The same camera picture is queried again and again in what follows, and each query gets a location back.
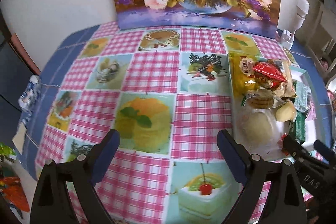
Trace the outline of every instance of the wrapped food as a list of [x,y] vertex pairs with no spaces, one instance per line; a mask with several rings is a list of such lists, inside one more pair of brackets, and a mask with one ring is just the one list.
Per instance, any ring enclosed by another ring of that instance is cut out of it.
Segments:
[[269,109],[244,108],[240,112],[238,127],[246,139],[246,149],[250,153],[267,154],[277,146],[281,134],[274,115]]
[[286,79],[286,82],[281,82],[280,86],[275,91],[273,91],[275,95],[280,98],[296,97],[292,74],[291,74],[291,70],[289,69],[290,61],[268,59],[267,62],[274,64],[281,71],[283,77]]
[[288,135],[296,140],[300,145],[306,141],[305,115],[298,110],[296,111],[295,121],[291,122]]
[[274,104],[275,94],[270,90],[249,90],[246,93],[245,104],[255,109],[271,108]]
[[271,79],[286,82],[286,79],[282,75],[281,71],[273,64],[267,62],[256,62],[252,69]]
[[311,92],[308,92],[308,105],[309,105],[309,110],[307,112],[306,116],[306,121],[312,121],[316,119],[316,110],[315,110],[315,105],[313,98],[311,96]]
[[296,109],[292,101],[287,100],[276,112],[278,122],[293,121],[296,118]]
[[294,81],[293,85],[297,95],[294,99],[294,107],[300,112],[306,112],[309,109],[308,105],[309,87],[299,81]]
[[259,85],[252,70],[256,58],[248,55],[229,54],[231,78],[234,96],[245,94],[248,90],[257,90]]
[[277,90],[281,83],[280,81],[266,77],[259,72],[254,72],[254,77],[260,86],[271,91]]

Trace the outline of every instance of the snack bag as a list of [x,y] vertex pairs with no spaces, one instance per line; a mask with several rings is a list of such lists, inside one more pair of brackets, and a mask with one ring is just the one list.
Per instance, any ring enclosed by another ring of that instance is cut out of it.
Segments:
[[284,78],[280,70],[271,63],[256,62],[252,69],[271,79],[275,79],[280,82],[286,82],[286,79]]
[[289,69],[290,61],[268,59],[267,62],[275,65],[281,71],[283,77],[286,79],[285,82],[280,83],[279,88],[273,91],[275,95],[280,98],[296,97],[295,88],[293,85],[292,73],[291,70]]
[[249,105],[254,109],[271,108],[274,104],[275,94],[270,90],[249,90],[242,105]]
[[231,79],[234,96],[245,94],[248,90],[257,90],[259,85],[254,78],[254,56],[229,54]]

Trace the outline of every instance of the mint leaf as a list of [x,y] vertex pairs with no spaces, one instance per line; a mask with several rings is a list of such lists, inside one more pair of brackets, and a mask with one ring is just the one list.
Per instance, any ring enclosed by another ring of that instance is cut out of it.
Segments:
[[239,40],[239,39],[237,39],[237,42],[238,42],[240,45],[248,46],[247,43],[245,43],[244,41],[241,41],[241,40]]
[[136,121],[138,122],[138,125],[143,128],[151,128],[152,122],[151,119],[149,119],[146,115],[140,115],[137,117]]
[[123,114],[124,116],[128,118],[133,118],[133,119],[137,119],[138,112],[139,112],[138,110],[135,110],[131,106],[125,107],[124,109],[120,111],[120,113]]

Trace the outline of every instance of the cake picture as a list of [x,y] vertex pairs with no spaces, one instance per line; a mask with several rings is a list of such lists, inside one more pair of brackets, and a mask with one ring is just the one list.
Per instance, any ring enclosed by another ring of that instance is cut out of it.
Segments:
[[180,91],[229,94],[225,60],[217,54],[182,53]]
[[251,35],[226,31],[222,31],[221,33],[229,52],[262,57],[262,54]]
[[61,91],[53,104],[47,124],[67,131],[79,92]]
[[101,57],[86,88],[120,90],[131,58],[131,54]]
[[96,56],[102,53],[108,41],[109,39],[107,37],[102,37],[88,42],[79,58]]
[[175,162],[166,223],[222,223],[238,191],[225,162]]
[[81,154],[87,155],[93,146],[94,144],[92,143],[68,136],[63,151],[62,162],[73,161]]
[[120,147],[167,154],[173,102],[172,95],[123,94],[113,127]]
[[148,31],[144,35],[139,51],[178,50],[180,34],[175,30]]

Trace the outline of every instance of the green package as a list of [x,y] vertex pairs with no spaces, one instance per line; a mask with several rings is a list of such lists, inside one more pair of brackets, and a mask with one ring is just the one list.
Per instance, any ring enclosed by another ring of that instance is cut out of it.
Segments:
[[309,109],[309,104],[308,104],[309,87],[299,81],[294,81],[293,85],[294,85],[295,92],[297,95],[293,101],[294,107],[296,110],[300,112],[306,112]]
[[306,141],[306,123],[305,115],[300,111],[296,111],[296,119],[291,122],[288,135],[296,140],[299,144],[303,144]]

